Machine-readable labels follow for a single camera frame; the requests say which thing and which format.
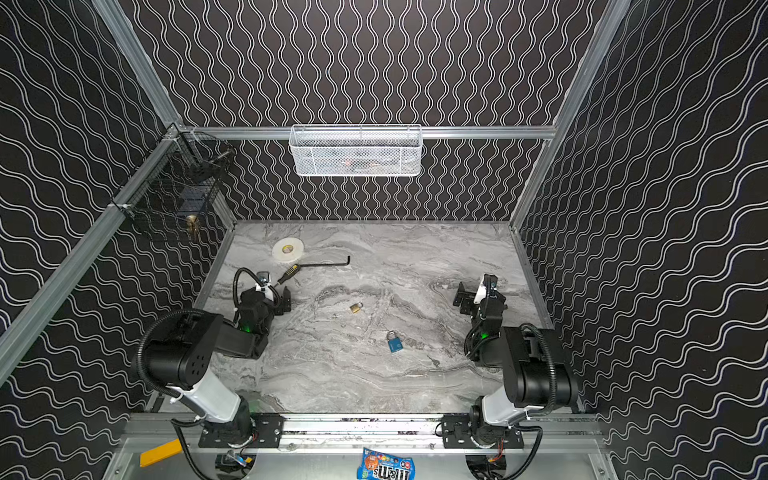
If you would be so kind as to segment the blue padlock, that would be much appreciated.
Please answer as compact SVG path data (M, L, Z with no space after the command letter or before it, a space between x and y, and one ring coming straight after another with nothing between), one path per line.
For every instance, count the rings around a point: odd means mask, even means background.
M395 331L388 331L386 340L391 353L396 353L403 350L402 340Z

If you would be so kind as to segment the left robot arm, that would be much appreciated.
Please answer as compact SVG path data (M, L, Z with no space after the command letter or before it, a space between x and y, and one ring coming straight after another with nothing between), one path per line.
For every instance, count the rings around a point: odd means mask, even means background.
M257 360L264 354L272 323L292 309L289 289L276 287L298 272L291 266L277 281L267 272L236 270L232 320L196 308L160 316L142 336L133 368L145 385L195 413L201 448L276 448L283 435L284 417L256 414L248 401L226 387L211 370L214 354Z

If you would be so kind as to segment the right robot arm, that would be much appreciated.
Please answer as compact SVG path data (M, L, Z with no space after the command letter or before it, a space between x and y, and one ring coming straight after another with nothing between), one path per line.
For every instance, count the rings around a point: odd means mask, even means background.
M474 365L499 369L502 385L479 397L467 414L445 415L448 449L520 448L521 424L577 403L578 385L554 330L530 323L505 326L506 297L486 275L475 292L460 284L453 305L470 317L463 353Z

